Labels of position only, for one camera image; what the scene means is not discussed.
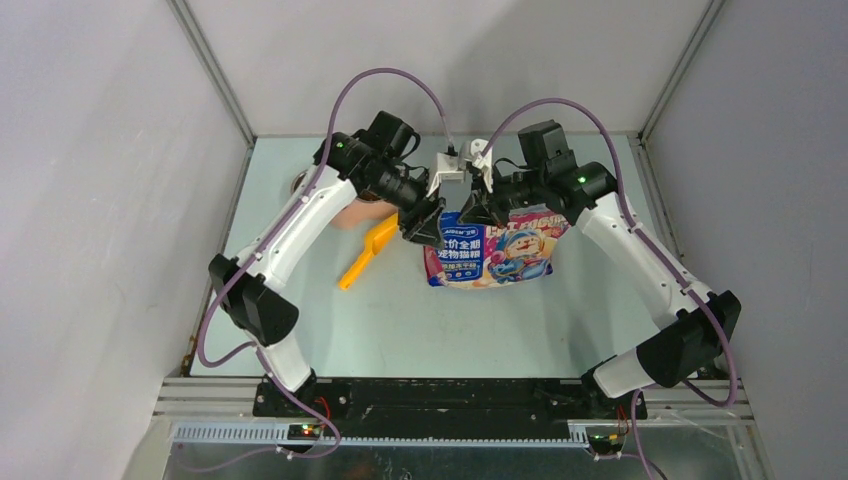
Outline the yellow plastic scoop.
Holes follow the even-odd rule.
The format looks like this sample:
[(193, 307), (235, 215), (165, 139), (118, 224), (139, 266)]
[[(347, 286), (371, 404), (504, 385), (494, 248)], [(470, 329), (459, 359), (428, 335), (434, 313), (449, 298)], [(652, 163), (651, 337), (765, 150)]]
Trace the yellow plastic scoop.
[(350, 289), (370, 263), (393, 240), (399, 231), (398, 217), (397, 213), (392, 214), (365, 234), (362, 251), (337, 283), (341, 290)]

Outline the colourful cat food bag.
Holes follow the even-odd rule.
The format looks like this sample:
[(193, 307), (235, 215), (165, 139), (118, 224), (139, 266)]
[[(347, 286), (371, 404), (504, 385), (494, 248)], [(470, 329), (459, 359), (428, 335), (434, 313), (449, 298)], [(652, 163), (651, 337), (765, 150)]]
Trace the colourful cat food bag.
[(520, 210), (504, 227), (464, 224), (457, 212), (441, 215), (441, 250), (424, 249), (431, 287), (496, 288), (553, 273), (551, 258), (570, 228), (565, 217), (543, 207)]

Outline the pink double pet bowl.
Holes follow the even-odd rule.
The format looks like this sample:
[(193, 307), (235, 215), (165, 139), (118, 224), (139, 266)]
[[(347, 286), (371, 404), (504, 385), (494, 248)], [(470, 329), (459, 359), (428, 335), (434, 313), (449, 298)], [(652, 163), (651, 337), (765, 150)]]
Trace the pink double pet bowl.
[[(296, 175), (290, 186), (291, 197), (294, 198), (295, 193), (300, 189), (301, 184), (305, 184), (314, 175), (316, 167), (310, 167), (301, 171)], [(382, 221), (391, 215), (398, 213), (398, 208), (383, 200), (374, 200), (369, 197), (370, 194), (363, 193), (356, 197), (350, 204), (341, 209), (329, 222), (318, 231), (324, 230), (325, 227), (332, 227), (337, 230), (351, 230), (357, 225), (367, 223), (369, 221)]]

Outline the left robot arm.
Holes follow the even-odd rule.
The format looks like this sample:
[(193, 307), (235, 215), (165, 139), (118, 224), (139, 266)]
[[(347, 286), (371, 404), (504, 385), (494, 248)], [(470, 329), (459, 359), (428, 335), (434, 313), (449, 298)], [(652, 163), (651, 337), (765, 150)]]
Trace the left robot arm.
[(410, 125), (385, 111), (352, 135), (333, 133), (274, 223), (238, 254), (218, 254), (209, 263), (214, 306), (247, 336), (267, 374), (280, 382), (277, 402), (292, 416), (312, 411), (316, 390), (293, 332), (299, 310), (282, 291), (333, 218), (361, 194), (371, 195), (397, 208), (403, 239), (444, 245), (439, 217), (445, 202), (429, 192), (426, 175), (410, 176), (403, 162), (420, 140)]

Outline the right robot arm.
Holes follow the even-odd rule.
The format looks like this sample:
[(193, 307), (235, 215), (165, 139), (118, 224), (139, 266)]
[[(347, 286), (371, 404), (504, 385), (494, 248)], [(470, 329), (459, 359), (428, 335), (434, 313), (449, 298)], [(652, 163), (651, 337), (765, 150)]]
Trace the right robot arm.
[(673, 387), (724, 354), (741, 313), (738, 298), (714, 292), (675, 260), (636, 219), (604, 165), (577, 163), (557, 122), (526, 127), (518, 139), (525, 163), (509, 175), (498, 172), (489, 142), (462, 148), (472, 187), (461, 220), (502, 227), (512, 210), (537, 205), (564, 216), (627, 276), (658, 329), (585, 374), (585, 411), (606, 418), (623, 395), (653, 384)]

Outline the right aluminium frame post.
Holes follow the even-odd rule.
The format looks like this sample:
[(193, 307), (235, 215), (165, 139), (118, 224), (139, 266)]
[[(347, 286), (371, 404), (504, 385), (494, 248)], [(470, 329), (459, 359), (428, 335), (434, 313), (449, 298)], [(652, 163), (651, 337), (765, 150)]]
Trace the right aluminium frame post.
[(676, 91), (726, 5), (726, 0), (710, 0), (707, 2), (639, 130), (638, 138), (644, 147), (650, 142), (665, 110), (673, 100)]

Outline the aluminium frame post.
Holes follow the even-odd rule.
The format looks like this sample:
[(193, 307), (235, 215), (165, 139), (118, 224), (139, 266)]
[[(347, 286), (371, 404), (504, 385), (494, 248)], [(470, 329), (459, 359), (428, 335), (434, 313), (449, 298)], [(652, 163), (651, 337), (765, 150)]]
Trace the aluminium frame post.
[(186, 0), (167, 0), (166, 3), (172, 10), (177, 23), (180, 25), (191, 49), (210, 80), (213, 89), (223, 103), (231, 121), (236, 126), (247, 147), (253, 148), (256, 143), (257, 134), (250, 125), (241, 102), (190, 2)]
[(665, 110), (673, 100), (676, 91), (726, 5), (726, 0), (710, 0), (707, 2), (639, 130), (638, 138), (644, 147), (650, 142)]

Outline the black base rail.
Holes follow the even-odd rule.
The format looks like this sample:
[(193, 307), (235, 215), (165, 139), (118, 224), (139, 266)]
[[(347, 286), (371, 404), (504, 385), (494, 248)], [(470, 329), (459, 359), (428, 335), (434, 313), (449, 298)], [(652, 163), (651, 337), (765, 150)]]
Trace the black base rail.
[(622, 423), (647, 412), (626, 393), (606, 397), (592, 382), (560, 378), (318, 377), (289, 400), (269, 378), (253, 414), (302, 418), (302, 404), (327, 415), (343, 436), (552, 439), (579, 420)]

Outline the left aluminium frame post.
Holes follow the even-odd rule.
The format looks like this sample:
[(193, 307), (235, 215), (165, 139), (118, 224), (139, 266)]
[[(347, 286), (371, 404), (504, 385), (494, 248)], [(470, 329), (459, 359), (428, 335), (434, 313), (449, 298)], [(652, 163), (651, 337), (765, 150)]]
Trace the left aluminium frame post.
[(223, 103), (231, 121), (236, 126), (247, 147), (253, 148), (256, 143), (257, 134), (250, 125), (241, 102), (190, 2), (186, 0), (167, 0), (166, 3), (172, 10), (177, 23), (180, 25), (191, 49), (210, 80), (213, 89)]

